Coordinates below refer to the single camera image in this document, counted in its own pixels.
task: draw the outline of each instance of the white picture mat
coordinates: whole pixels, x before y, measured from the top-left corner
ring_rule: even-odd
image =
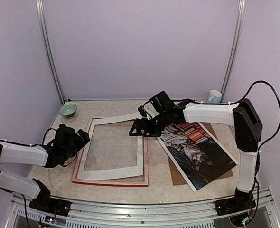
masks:
[[[201,123],[198,123],[211,137],[212,139],[214,139],[214,141],[221,147],[221,149],[224,150],[224,152],[236,163],[236,165],[239,164],[239,162],[225,149],[224,146],[221,145],[221,143],[213,136],[213,134],[211,134]],[[189,178],[186,176],[186,174],[183,172],[183,170],[181,169],[180,165],[177,163],[177,161],[175,160],[175,158],[173,157],[173,155],[170,153],[170,151],[167,149],[166,145],[163,143],[163,141],[161,140],[161,138],[157,138],[159,143],[161,144],[161,146],[163,147],[163,149],[165,150],[165,152],[168,154],[168,156],[170,157],[170,159],[173,161],[173,163],[175,164],[176,168],[179,170],[179,172],[181,173],[181,175],[183,176],[183,178],[186,180],[187,184],[190,186],[190,188],[195,192],[197,191],[197,189],[195,188],[195,186],[192,184],[192,182],[189,180]]]
[[[141,115],[139,113],[133,113],[133,114],[110,117],[110,118],[92,119],[89,128],[89,137],[92,138],[94,127],[96,125],[113,124],[118,122],[134,120],[136,118],[141,118]],[[120,178],[143,175],[143,137],[142,136],[137,136],[137,165],[132,167],[124,167],[124,168],[109,169],[109,170],[93,170],[93,171],[84,170],[90,144],[91,142],[89,142],[84,148],[84,152],[82,154],[80,166],[78,168],[78,173],[77,173],[78,179],[111,180],[111,179],[120,179]]]

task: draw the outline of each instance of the cat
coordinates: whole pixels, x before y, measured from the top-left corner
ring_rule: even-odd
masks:
[[[165,145],[183,152],[190,159],[197,172],[204,165],[213,165],[207,154],[203,153],[191,139],[174,139],[166,142]]]

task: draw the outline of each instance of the wooden frame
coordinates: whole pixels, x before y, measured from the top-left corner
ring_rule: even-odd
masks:
[[[88,124],[89,137],[92,138],[93,130],[96,125],[112,124],[134,120],[140,118],[139,113],[103,118],[91,118]],[[118,186],[147,186],[147,146],[146,140],[142,136],[137,137],[137,165],[131,167],[108,169],[108,170],[84,170],[90,142],[78,155],[76,162],[73,183],[95,184],[95,185],[118,185]]]

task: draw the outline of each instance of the robotic arm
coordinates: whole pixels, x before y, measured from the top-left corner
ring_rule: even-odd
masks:
[[[180,100],[175,104],[162,91],[150,100],[159,115],[148,119],[144,106],[138,108],[143,116],[137,119],[130,132],[130,136],[160,137],[165,127],[171,124],[191,122],[205,122],[226,124],[235,127],[235,138],[240,149],[240,174],[235,190],[235,196],[216,202],[218,215],[234,213],[255,207],[253,200],[254,179],[258,171],[259,151],[262,123],[250,100],[243,99],[239,103],[223,104],[194,104],[192,100]]]
[[[47,145],[24,145],[0,139],[0,164],[20,163],[53,168],[65,167],[69,158],[77,155],[90,141],[88,133],[61,124],[56,130],[55,138]],[[43,183],[0,169],[0,188],[17,192],[32,199],[30,207],[54,214],[67,216],[70,202],[50,197],[50,191]]]

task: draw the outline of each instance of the tabletop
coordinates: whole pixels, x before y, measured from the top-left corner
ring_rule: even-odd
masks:
[[[53,128],[58,128],[60,124],[66,124],[75,128],[76,131],[79,129],[85,130],[91,117],[112,117],[135,113],[137,108],[144,102],[76,101],[71,103],[77,105],[77,112],[74,117],[65,119],[58,115],[52,125]],[[239,150],[229,127],[220,124],[212,124],[212,127],[219,142],[239,161]],[[54,137],[54,134],[53,131],[50,131],[46,137],[46,142],[49,142]],[[179,203],[214,199],[234,194],[239,176],[238,165],[232,169],[232,177],[215,180],[197,192],[193,192],[187,184],[173,186],[168,156],[157,139],[148,138],[147,144],[149,186],[145,188],[74,184],[72,183],[72,175],[75,161],[65,168],[61,166],[55,168],[33,166],[29,178],[40,180],[51,191],[53,196],[105,203]]]

